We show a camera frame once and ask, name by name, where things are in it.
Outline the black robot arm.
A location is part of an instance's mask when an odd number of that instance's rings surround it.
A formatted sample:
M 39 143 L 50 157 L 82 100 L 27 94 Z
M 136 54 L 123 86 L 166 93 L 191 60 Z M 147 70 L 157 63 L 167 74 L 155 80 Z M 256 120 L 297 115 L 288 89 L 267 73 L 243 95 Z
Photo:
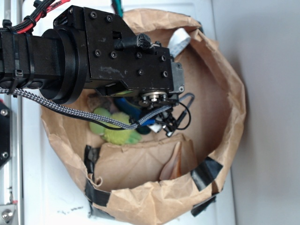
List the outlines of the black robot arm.
M 32 99 L 48 109 L 111 130 L 132 130 L 159 124 L 172 135 L 190 113 L 182 103 L 184 75 L 168 48 L 135 34 L 115 14 L 70 6 L 42 36 L 31 34 L 38 20 L 57 4 L 35 2 L 34 12 L 19 25 L 4 21 L 0 29 L 0 91 Z M 127 122 L 67 108 L 84 89 L 102 97 L 120 97 L 130 113 Z

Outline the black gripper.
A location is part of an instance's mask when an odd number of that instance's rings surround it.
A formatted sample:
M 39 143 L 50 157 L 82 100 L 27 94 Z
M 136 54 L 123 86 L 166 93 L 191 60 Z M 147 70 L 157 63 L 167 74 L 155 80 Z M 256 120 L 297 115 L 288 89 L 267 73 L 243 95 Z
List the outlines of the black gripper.
M 185 90 L 181 64 L 159 42 L 135 34 L 115 14 L 70 6 L 53 22 L 58 41 L 62 84 L 56 101 L 69 104 L 83 89 L 123 101 L 123 109 L 142 112 L 167 106 L 147 123 L 171 136 L 184 115 L 172 116 Z

